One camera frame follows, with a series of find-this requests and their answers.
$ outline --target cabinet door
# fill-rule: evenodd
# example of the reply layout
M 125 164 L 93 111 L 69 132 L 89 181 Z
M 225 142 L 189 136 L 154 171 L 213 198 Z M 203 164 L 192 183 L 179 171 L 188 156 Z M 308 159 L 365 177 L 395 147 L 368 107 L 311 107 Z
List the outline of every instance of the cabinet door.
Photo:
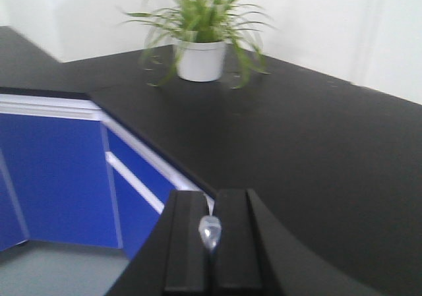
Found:
M 123 250 L 132 258 L 148 238 L 175 187 L 113 132 L 107 130 L 107 137 Z
M 113 172 L 123 250 L 132 259 L 147 240 L 160 214 L 116 170 Z
M 110 151 L 165 204 L 175 186 L 112 131 L 107 136 Z
M 4 163 L 0 151 L 0 251 L 26 240 L 20 227 L 16 207 L 7 190 Z
M 118 247 L 100 123 L 0 115 L 30 239 Z

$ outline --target white drawer handle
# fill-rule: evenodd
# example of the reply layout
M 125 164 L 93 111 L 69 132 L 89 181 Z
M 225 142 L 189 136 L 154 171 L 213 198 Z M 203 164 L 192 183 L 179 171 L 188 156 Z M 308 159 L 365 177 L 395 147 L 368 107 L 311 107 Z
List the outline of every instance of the white drawer handle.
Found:
M 105 153 L 107 162 L 157 211 L 161 214 L 164 204 L 154 195 L 148 187 L 136 177 L 125 164 L 123 164 L 113 152 Z

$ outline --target gray floor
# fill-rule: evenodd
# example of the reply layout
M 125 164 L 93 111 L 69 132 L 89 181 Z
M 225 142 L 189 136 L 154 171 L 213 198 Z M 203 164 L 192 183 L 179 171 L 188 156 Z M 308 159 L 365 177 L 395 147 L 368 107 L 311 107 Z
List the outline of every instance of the gray floor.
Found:
M 0 296 L 102 296 L 128 263 L 116 249 L 29 242 L 0 252 Z

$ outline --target clear plastic tip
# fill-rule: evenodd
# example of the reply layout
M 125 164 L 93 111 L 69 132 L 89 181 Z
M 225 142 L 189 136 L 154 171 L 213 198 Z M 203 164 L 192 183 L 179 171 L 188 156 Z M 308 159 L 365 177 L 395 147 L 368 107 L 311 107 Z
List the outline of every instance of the clear plastic tip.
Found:
M 210 253 L 217 247 L 222 235 L 222 225 L 216 216 L 204 216 L 199 222 L 199 234 Z

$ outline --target cabinet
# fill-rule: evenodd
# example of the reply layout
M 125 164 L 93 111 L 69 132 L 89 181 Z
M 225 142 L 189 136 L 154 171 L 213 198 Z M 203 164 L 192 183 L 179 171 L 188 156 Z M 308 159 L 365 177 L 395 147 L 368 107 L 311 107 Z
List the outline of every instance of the cabinet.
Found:
M 133 258 L 176 187 L 115 133 L 107 130 L 107 137 L 107 160 L 113 167 L 123 250 Z
M 132 258 L 169 192 L 199 190 L 89 101 L 0 94 L 0 149 L 26 225 L 1 180 L 0 249 L 23 238 Z
M 101 123 L 0 114 L 0 128 L 30 238 L 118 247 Z
M 18 220 L 18 212 L 13 203 L 13 194 L 7 189 L 7 168 L 0 150 L 0 251 L 26 240 Z

